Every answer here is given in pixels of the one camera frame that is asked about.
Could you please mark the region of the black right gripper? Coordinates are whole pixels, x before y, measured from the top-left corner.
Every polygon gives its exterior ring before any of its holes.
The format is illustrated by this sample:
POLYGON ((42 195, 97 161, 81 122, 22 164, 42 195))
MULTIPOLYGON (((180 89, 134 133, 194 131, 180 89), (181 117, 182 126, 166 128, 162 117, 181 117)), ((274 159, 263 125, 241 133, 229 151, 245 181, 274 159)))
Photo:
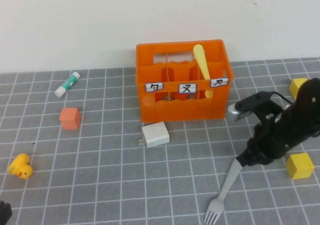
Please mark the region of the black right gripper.
POLYGON ((258 117, 260 122, 254 126, 254 135, 247 142, 247 148, 236 157, 242 167, 268 165, 280 157, 276 150, 284 146, 280 145, 281 136, 290 126, 291 115, 279 116, 279 119, 273 114, 258 117))

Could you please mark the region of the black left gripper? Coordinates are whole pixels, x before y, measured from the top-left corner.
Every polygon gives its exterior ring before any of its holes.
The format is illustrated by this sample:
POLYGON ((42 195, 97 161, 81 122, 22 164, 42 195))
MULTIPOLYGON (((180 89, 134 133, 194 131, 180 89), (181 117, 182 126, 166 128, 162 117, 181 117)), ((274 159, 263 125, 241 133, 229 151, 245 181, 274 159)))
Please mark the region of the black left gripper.
POLYGON ((8 202, 4 202, 3 200, 0 201, 0 223, 7 223, 11 216, 12 208, 8 202))

